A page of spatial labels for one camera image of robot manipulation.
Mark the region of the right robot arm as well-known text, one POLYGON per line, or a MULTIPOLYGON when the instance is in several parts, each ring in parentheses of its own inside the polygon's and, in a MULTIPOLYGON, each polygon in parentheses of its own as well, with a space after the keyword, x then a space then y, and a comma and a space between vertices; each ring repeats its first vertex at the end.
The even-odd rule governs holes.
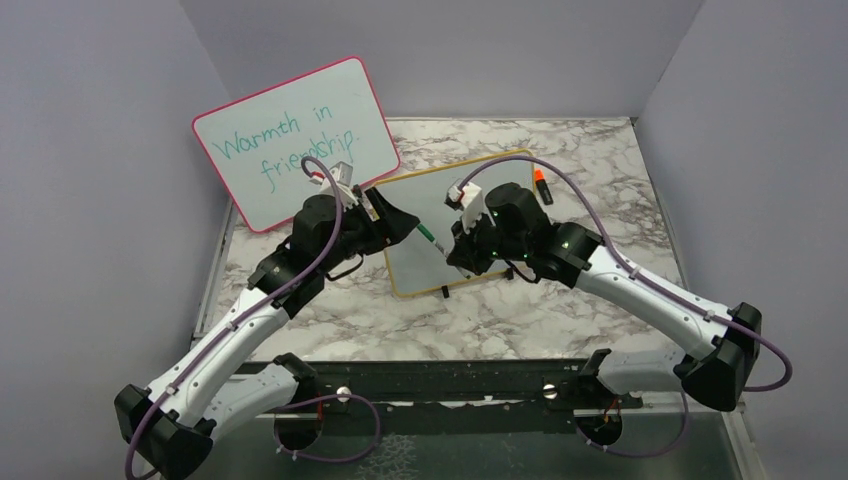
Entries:
POLYGON ((534 193, 511 182, 489 193, 469 183, 453 185, 446 204, 459 211, 451 227, 448 264, 476 275, 496 261, 522 262, 537 280, 559 282, 624 309, 670 338, 669 352, 606 353, 577 380, 579 398, 600 407, 616 394, 682 391, 700 404, 732 411, 744 391, 760 347, 762 314, 697 297, 616 258, 598 233, 574 222, 549 219, 534 193))

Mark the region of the white green marker pen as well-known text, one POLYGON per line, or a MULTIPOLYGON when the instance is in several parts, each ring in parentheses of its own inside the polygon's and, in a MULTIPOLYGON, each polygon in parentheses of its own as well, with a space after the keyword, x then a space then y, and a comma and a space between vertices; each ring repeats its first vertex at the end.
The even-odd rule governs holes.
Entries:
POLYGON ((436 237, 430 232, 430 230, 423 224, 419 223, 417 226, 417 231, 425 237, 425 239, 445 258, 448 257, 448 252, 444 248, 444 246, 436 239, 436 237))

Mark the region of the yellow framed whiteboard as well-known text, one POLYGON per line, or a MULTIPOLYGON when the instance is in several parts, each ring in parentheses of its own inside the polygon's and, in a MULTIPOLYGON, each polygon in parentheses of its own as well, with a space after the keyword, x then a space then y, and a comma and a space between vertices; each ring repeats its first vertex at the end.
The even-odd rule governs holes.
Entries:
MULTIPOLYGON (((501 154, 465 160, 381 180, 375 188, 389 203, 415 215, 434 238, 449 251, 453 247, 450 228, 460 213, 444 204, 446 192, 475 168, 501 157, 501 154)), ((526 161, 499 163, 476 175, 472 182, 486 193, 495 187, 514 182, 534 190, 534 165, 526 161)), ((459 270, 446 264, 445 256, 415 230, 402 242, 384 251, 393 292, 411 297, 444 287, 455 287, 477 278, 463 277, 459 270)))

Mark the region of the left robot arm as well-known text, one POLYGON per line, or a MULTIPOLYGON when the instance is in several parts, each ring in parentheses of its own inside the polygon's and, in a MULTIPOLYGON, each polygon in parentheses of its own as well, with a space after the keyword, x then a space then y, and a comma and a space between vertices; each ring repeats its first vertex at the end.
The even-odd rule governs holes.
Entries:
POLYGON ((186 479, 230 427, 277 405, 290 410, 313 401, 305 364, 289 358, 241 386, 227 382, 271 334, 294 318, 325 287, 329 273, 353 257, 381 252, 413 233, 420 220, 371 188, 364 206, 330 193, 307 198, 292 232, 262 259, 230 312, 173 367, 147 386, 129 384, 114 405, 130 450, 125 474, 135 478, 140 455, 153 475, 186 479))

